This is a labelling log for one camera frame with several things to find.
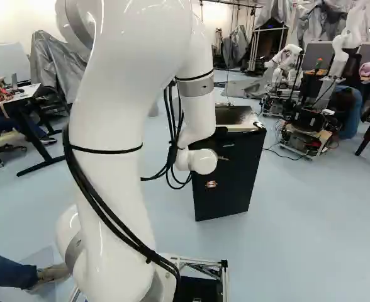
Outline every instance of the wire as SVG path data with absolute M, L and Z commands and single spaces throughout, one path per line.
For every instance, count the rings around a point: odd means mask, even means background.
M 232 52 L 233 52 L 232 33 L 233 33 L 234 5 L 235 5 L 235 3 L 233 3 L 232 10 L 231 10 L 230 51 L 228 52 L 228 60 L 227 60 L 228 61 L 228 64 L 227 64 L 227 84 L 225 86 L 225 95 L 227 97 L 227 103 L 230 104 L 230 105 L 232 105 L 232 103 L 230 102 L 230 99 L 228 98 L 228 75 L 230 73 L 230 68 L 229 68 L 230 57 L 231 57 Z
M 272 153 L 276 154 L 278 157 L 281 157 L 281 158 L 283 158 L 283 159 L 291 159 L 291 160 L 294 160 L 294 161 L 297 161 L 297 160 L 302 159 L 303 157 L 306 157 L 306 154 L 304 154 L 304 155 L 302 155 L 302 156 L 298 157 L 297 159 L 294 159 L 294 158 L 292 158 L 292 157 L 288 157 L 288 156 L 280 155 L 280 154 L 278 154 L 276 151 L 271 150 L 271 148 L 272 148 L 272 147 L 274 147 L 274 146 L 276 146 L 276 145 L 279 145 L 279 144 L 280 144 L 280 143 L 275 143 L 274 145 L 271 145 L 269 148 L 263 148 L 262 150 L 263 150 L 263 151 L 270 151 L 270 152 L 272 152 Z
M 339 141 L 336 141 L 336 147 L 327 146 L 329 149 L 337 149 L 339 147 Z
M 310 105 L 311 107 L 314 107 L 316 104 L 317 104 L 317 102 L 319 102 L 319 100 L 321 99 L 321 98 L 323 98 L 323 96 L 326 94 L 326 92 L 328 92 L 329 91 L 329 89 L 335 84 L 335 82 L 336 82 L 336 80 L 337 80 L 337 78 L 335 78 L 334 79 L 334 81 L 332 82 L 332 84 L 328 87 L 328 89 L 326 89 L 326 91 L 315 101 L 315 103 L 313 103 L 312 105 Z
M 182 102 L 181 97 L 178 91 L 178 125 L 175 124 L 175 114 L 174 114 L 174 105 L 172 102 L 172 83 L 169 85 L 168 88 L 164 89 L 164 105 L 165 111 L 167 113 L 167 122 L 170 134 L 170 147 L 167 154 L 167 159 L 165 161 L 165 165 L 152 177 L 141 177 L 141 181 L 152 181 L 155 179 L 159 179 L 165 176 L 165 181 L 167 182 L 168 186 L 171 189 L 179 190 L 185 187 L 187 184 L 191 182 L 192 173 L 190 172 L 185 181 L 180 181 L 175 175 L 175 168 L 174 164 L 177 157 L 177 151 L 179 147 L 177 146 L 179 141 L 179 135 L 181 133 L 182 125 L 184 123 L 184 112 L 182 110 Z
M 271 150 L 271 149 L 263 149 L 263 150 L 265 150 L 265 151 L 270 151 L 270 152 L 272 152 L 272 153 L 276 154 L 278 157 L 282 157 L 282 158 L 284 158 L 284 159 L 291 159 L 291 160 L 295 160 L 295 161 L 300 160 L 300 159 L 302 159 L 303 157 L 306 157 L 306 155 L 302 155 L 302 156 L 298 157 L 297 159 L 294 159 L 294 158 L 292 158 L 292 157 L 288 157 L 288 156 L 280 155 L 280 154 L 278 154 L 276 151 L 273 151 L 273 150 Z
M 167 272 L 171 273 L 176 278 L 176 290 L 174 296 L 178 296 L 179 286 L 181 282 L 181 276 L 179 269 L 175 264 L 163 258 L 155 251 L 148 248 L 108 207 L 103 201 L 97 191 L 94 189 L 92 184 L 83 173 L 77 159 L 74 156 L 72 147 L 69 142 L 69 130 L 66 128 L 63 133 L 64 151 L 66 162 L 69 170 L 79 186 L 79 189 L 83 193 L 84 197 L 89 202 L 91 208 L 99 216 L 100 220 L 124 243 L 142 254 L 146 258 L 146 263 L 154 262 Z

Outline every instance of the black cabinet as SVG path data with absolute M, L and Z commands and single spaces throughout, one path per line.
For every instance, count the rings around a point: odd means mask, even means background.
M 265 136 L 263 127 L 228 131 L 218 126 L 213 136 L 189 146 L 191 150 L 210 148 L 219 158 L 213 173 L 192 172 L 196 221 L 248 211 Z

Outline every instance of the light blue floor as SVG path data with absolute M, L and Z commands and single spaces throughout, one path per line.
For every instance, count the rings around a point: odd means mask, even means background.
M 242 76 L 230 74 L 229 79 Z M 226 72 L 216 72 L 216 81 L 226 79 Z M 226 100 L 220 89 L 215 94 Z M 259 110 L 258 101 L 230 100 Z M 165 161 L 169 137 L 162 109 L 145 129 L 144 176 Z M 276 119 L 261 121 L 268 129 L 268 147 L 275 141 Z M 370 145 L 362 156 L 354 155 L 367 127 L 361 125 L 353 140 L 314 162 L 264 152 L 250 210 L 242 215 L 196 223 L 191 186 L 172 191 L 165 180 L 143 184 L 159 251 L 228 259 L 233 302 L 370 301 Z M 62 154 L 61 142 L 48 149 Z M 26 155 L 17 154 L 0 169 L 0 254 L 45 266 L 60 261 L 55 222 L 74 202 L 74 182 L 65 162 L 15 176 L 39 160 L 29 146 Z M 69 280 L 56 292 L 48 288 L 36 296 L 4 289 L 0 301 L 67 301 L 72 286 Z

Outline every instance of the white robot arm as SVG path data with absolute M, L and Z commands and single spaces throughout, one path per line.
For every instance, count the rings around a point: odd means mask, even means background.
M 265 62 L 265 67 L 275 68 L 272 76 L 272 86 L 278 86 L 282 79 L 283 71 L 289 71 L 302 52 L 302 48 L 294 44 L 286 45 L 270 61 Z
M 361 45 L 360 26 L 365 17 L 366 5 L 370 0 L 358 0 L 356 5 L 349 11 L 346 19 L 346 27 L 332 42 L 335 50 L 334 62 L 329 70 L 329 76 L 342 76 L 344 67 L 349 59 L 343 48 L 356 48 Z
M 58 2 L 68 8 L 72 1 Z M 187 126 L 177 143 L 176 165 L 202 174 L 215 169 L 214 152 L 188 150 L 190 143 L 215 130 L 210 43 L 189 1 L 79 4 L 95 25 L 94 45 L 72 107 L 65 150 L 108 209 L 155 250 L 138 174 L 145 119 L 154 99 L 176 76 Z M 123 227 L 115 222 L 107 226 L 101 219 L 105 211 L 96 213 L 85 193 L 78 191 L 76 205 L 60 218 L 57 245 L 88 300 L 172 301 L 173 276 L 147 261 L 156 255 L 146 257 L 118 238 L 113 227 Z

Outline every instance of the pole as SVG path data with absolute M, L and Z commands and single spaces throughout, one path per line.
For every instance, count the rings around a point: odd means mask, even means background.
M 203 1 L 200 0 L 200 19 L 203 22 Z
M 223 4 L 230 4 L 230 5 L 238 5 L 238 6 L 242 6 L 244 8 L 261 8 L 262 7 L 262 6 L 257 6 L 258 3 L 255 3 L 255 5 L 251 6 L 251 5 L 234 3 L 234 2 L 230 2 L 230 1 L 222 1 L 222 0 L 202 0 L 202 1 L 214 2 L 214 3 L 223 3 Z
M 240 16 L 240 5 L 238 4 L 238 9 L 237 9 L 237 26 L 238 27 L 238 17 Z

